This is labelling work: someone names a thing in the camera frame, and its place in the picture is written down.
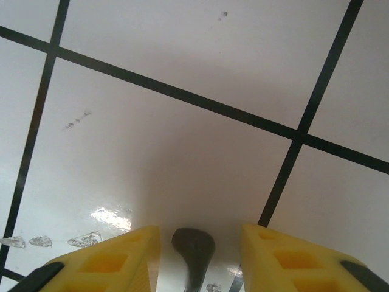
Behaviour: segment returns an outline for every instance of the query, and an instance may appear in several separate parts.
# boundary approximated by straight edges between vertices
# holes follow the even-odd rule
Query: white tile floor
[[[347,5],[71,0],[61,46],[296,128]],[[49,41],[57,6],[0,1],[0,26]],[[385,161],[388,15],[384,1],[364,3],[309,132]],[[2,231],[45,56],[0,38]],[[10,248],[5,267],[27,275],[75,250],[72,237],[157,224],[157,292],[180,291],[184,263],[170,238],[191,226],[216,240],[202,291],[217,283],[226,292],[239,225],[258,221],[290,143],[57,59],[14,230],[53,246]],[[384,173],[303,147],[270,226],[359,257],[389,281],[388,189]],[[98,210],[121,225],[99,220]],[[3,277],[0,292],[12,285]]]

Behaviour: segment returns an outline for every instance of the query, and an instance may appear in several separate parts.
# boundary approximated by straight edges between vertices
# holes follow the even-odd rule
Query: tile
[[[389,35],[386,1],[365,1],[310,133],[389,161]]]
[[[45,56],[0,38],[0,236],[4,234]]]
[[[297,127],[349,1],[72,1],[61,46]]]
[[[11,280],[7,277],[1,278],[0,292],[8,292],[13,286],[17,284],[17,281]]]
[[[386,174],[303,147],[270,228],[357,257],[389,282]]]
[[[1,0],[0,26],[50,41],[59,0]]]
[[[211,233],[207,283],[229,287],[243,222],[257,222],[290,141],[232,119],[57,60],[14,236],[48,236],[51,248],[11,249],[6,267],[31,272],[103,239],[160,226],[158,291],[184,289],[170,240],[179,227]]]

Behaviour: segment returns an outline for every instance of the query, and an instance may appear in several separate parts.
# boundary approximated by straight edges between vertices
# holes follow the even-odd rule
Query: floor
[[[77,250],[161,228],[216,242],[207,285],[243,291],[239,227],[351,254],[389,281],[384,0],[0,1],[0,292]],[[31,238],[47,236],[51,247]]]

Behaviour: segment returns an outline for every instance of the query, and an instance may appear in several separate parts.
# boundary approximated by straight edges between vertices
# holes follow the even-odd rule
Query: yellow plastic part
[[[40,292],[155,292],[159,257],[159,228],[141,228],[51,260],[65,267]]]
[[[357,259],[254,224],[244,224],[241,258],[246,292],[369,292],[340,264]]]

